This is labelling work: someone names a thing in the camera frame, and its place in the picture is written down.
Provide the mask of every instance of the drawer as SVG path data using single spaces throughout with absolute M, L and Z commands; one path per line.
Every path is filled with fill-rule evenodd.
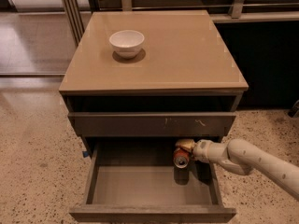
M 227 222 L 213 166 L 173 165 L 166 140 L 102 141 L 93 151 L 83 204 L 71 208 L 79 222 Z
M 235 120 L 235 113 L 72 112 L 68 117 L 78 136 L 198 137 L 227 135 Z

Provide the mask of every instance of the white bowl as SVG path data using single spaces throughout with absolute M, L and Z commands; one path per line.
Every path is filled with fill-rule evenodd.
M 143 34 L 134 30 L 123 30 L 113 34 L 109 42 L 113 50 L 125 59 L 134 58 L 142 49 Z

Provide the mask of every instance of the wooden tabletop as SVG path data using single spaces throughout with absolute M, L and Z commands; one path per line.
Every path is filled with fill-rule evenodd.
M 115 54 L 120 30 L 145 36 L 131 60 Z M 248 84 L 205 11 L 93 13 L 60 87 L 61 93 L 238 90 Z

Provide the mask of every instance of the open drawer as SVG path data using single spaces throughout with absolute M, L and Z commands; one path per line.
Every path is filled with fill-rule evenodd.
M 230 131 L 235 113 L 71 112 L 68 117 L 76 134 L 85 137 L 222 137 Z
M 173 165 L 167 139 L 99 141 L 83 205 L 70 210 L 81 222 L 227 222 L 213 166 Z

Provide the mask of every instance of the floor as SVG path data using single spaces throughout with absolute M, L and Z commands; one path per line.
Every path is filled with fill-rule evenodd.
M 0 72 L 63 72 L 75 51 L 60 14 L 0 13 L 0 37 Z M 68 122 L 60 83 L 0 79 L 0 224 L 77 223 L 68 209 L 81 203 L 91 162 Z M 299 166 L 299 118 L 287 110 L 236 114 L 223 142 L 243 138 Z M 224 206 L 237 210 L 230 224 L 298 223 L 299 202 L 258 171 L 238 176 L 216 166 L 216 172 Z

